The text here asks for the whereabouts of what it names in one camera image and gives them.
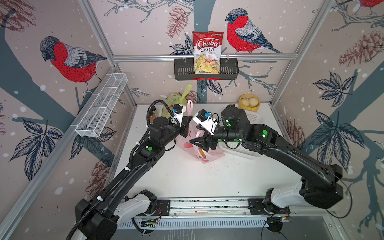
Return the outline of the green avocado print plastic bag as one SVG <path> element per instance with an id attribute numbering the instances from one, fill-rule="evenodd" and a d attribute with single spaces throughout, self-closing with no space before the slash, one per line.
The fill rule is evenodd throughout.
<path id="1" fill-rule="evenodd" d="M 174 105 L 176 104 L 187 106 L 188 100 L 186 99 L 186 96 L 190 92 L 191 88 L 192 88 L 192 85 L 188 84 L 182 95 L 170 94 L 170 96 L 165 99 L 165 103 L 171 110 L 174 108 Z"/>

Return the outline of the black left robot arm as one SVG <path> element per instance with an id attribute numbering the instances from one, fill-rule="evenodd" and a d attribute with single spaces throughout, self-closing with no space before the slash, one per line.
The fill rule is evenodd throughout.
<path id="1" fill-rule="evenodd" d="M 120 222 L 155 210 L 157 197 L 148 190 L 141 191 L 125 203 L 121 201 L 167 152 L 166 145 L 175 142 L 177 136 L 188 136 L 192 117 L 184 115 L 187 106 L 176 104 L 170 109 L 165 101 L 156 100 L 150 107 L 159 103 L 166 107 L 170 117 L 157 117 L 150 121 L 150 113 L 147 112 L 147 130 L 133 147 L 128 164 L 95 197 L 89 201 L 82 199 L 76 205 L 76 223 L 67 235 L 68 240 L 76 231 L 88 240 L 110 240 Z"/>

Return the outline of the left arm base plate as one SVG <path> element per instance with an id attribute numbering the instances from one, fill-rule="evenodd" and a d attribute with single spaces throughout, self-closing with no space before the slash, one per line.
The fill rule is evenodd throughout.
<path id="1" fill-rule="evenodd" d="M 157 199 L 152 201 L 149 205 L 149 208 L 141 214 L 136 215 L 136 217 L 164 217 L 169 216 L 171 208 L 170 200 Z"/>

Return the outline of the orange yellow peach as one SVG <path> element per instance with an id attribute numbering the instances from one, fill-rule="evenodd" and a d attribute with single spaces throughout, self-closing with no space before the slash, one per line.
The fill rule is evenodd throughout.
<path id="1" fill-rule="evenodd" d="M 199 153 L 200 153 L 200 158 L 205 160 L 206 159 L 205 152 L 199 148 Z"/>

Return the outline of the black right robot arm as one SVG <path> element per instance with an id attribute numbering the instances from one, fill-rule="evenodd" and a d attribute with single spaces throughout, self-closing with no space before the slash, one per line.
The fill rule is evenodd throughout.
<path id="1" fill-rule="evenodd" d="M 346 184 L 341 180 L 340 166 L 316 161 L 265 124 L 251 124 L 246 112 L 235 105 L 228 105 L 219 120 L 206 110 L 196 113 L 193 120 L 204 133 L 190 140 L 192 145 L 208 151 L 215 150 L 218 143 L 237 143 L 280 162 L 302 177 L 291 188 L 268 189 L 263 207 L 256 209 L 258 214 L 288 214 L 289 206 L 303 203 L 328 210 L 344 198 Z"/>

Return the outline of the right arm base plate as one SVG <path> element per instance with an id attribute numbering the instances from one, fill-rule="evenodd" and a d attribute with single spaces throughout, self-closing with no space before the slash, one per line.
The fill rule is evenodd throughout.
<path id="1" fill-rule="evenodd" d="M 262 198 L 248 199 L 248 209 L 251 215 L 290 215 L 291 211 L 289 207 L 279 208 L 272 203 L 265 203 Z"/>

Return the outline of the pink plastic bag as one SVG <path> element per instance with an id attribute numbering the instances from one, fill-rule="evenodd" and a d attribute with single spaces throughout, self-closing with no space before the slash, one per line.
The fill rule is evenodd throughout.
<path id="1" fill-rule="evenodd" d="M 192 115 L 193 108 L 193 103 L 188 101 L 188 117 L 192 117 L 192 120 L 189 123 L 187 136 L 177 137 L 177 146 L 204 164 L 224 157 L 224 152 L 218 147 L 219 142 L 222 141 L 218 134 L 225 130 L 219 124 L 220 119 L 214 118 L 213 113 L 204 109 Z"/>

